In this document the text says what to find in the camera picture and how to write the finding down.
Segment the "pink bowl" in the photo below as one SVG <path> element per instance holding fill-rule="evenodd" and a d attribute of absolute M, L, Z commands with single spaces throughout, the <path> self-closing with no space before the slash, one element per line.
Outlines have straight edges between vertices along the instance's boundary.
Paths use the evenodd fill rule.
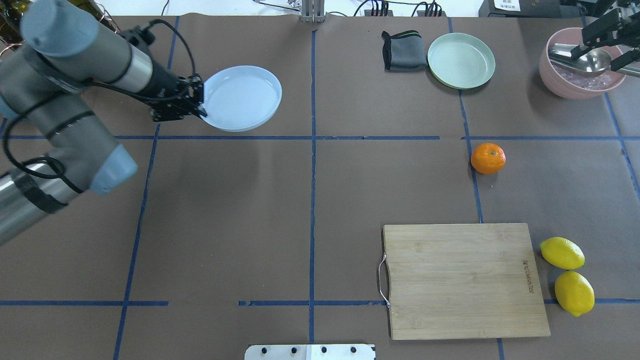
<path fill-rule="evenodd" d="M 590 90 L 571 84 L 565 78 L 560 76 L 560 74 L 558 74 L 558 71 L 556 71 L 554 67 L 551 66 L 551 61 L 549 60 L 548 54 L 549 48 L 553 44 L 579 44 L 581 42 L 582 28 L 566 28 L 559 30 L 549 38 L 549 41 L 547 41 L 547 45 L 542 51 L 542 56 L 540 56 L 540 77 L 542 78 L 542 82 L 547 86 L 549 90 L 551 90 L 551 92 L 560 97 L 564 97 L 565 99 L 579 100 L 596 97 L 613 88 L 616 88 L 618 85 L 622 84 L 622 81 L 626 77 L 626 75 L 620 74 L 619 72 L 607 70 L 606 74 L 608 74 L 612 79 L 609 86 L 602 90 Z M 617 46 L 603 46 L 602 49 L 611 54 L 612 59 L 615 59 L 622 55 L 622 51 L 620 51 L 620 48 Z"/>

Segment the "yellow lemon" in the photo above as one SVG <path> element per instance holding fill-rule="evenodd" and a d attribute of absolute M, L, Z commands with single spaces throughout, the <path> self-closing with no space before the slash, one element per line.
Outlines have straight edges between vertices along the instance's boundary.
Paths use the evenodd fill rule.
<path fill-rule="evenodd" d="M 563 309 L 573 316 L 580 316 L 593 309 L 593 288 L 584 276 L 567 271 L 556 280 L 556 298 Z"/>
<path fill-rule="evenodd" d="M 540 243 L 542 257 L 551 265 L 573 270 L 584 265 L 584 254 L 578 245 L 565 238 L 550 238 Z"/>

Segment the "cutting board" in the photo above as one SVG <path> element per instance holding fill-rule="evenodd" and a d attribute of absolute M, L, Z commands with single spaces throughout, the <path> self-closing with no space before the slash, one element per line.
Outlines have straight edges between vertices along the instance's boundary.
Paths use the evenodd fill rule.
<path fill-rule="evenodd" d="M 385 225 L 391 338 L 550 336 L 527 224 Z"/>

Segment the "orange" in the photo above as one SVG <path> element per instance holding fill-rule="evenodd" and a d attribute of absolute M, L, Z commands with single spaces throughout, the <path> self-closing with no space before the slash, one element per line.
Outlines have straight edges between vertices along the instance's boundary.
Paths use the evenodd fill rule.
<path fill-rule="evenodd" d="M 506 162 L 504 151 L 494 143 L 484 143 L 476 147 L 471 154 L 471 165 L 477 172 L 484 175 L 498 172 Z"/>

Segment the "metal scoop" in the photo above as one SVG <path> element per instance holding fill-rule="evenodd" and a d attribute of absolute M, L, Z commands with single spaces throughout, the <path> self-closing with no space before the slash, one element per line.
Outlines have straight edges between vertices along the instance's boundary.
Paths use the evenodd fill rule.
<path fill-rule="evenodd" d="M 576 45 L 554 44 L 549 49 L 549 60 L 568 70 L 585 76 L 598 76 L 611 67 L 611 55 L 601 48 L 596 48 L 577 59 L 571 59 L 571 49 Z M 622 74 L 640 77 L 640 72 L 622 68 Z"/>

